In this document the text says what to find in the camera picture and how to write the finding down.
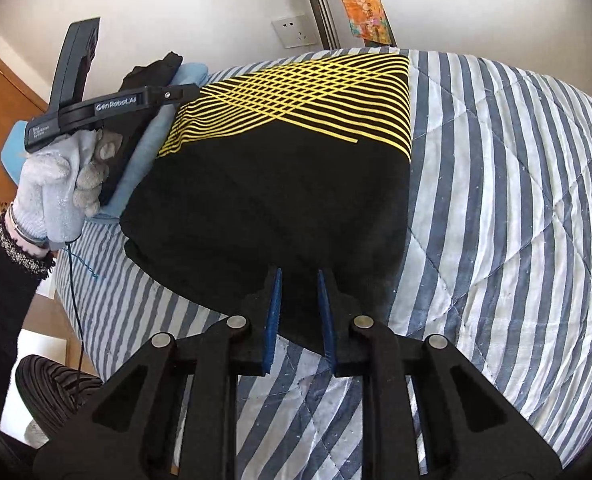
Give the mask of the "left white gloved hand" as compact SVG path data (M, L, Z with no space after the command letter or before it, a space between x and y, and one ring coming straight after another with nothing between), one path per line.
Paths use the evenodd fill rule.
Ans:
M119 134L80 130L26 156L8 210L19 235L38 247L76 240L100 209L109 161L121 144Z

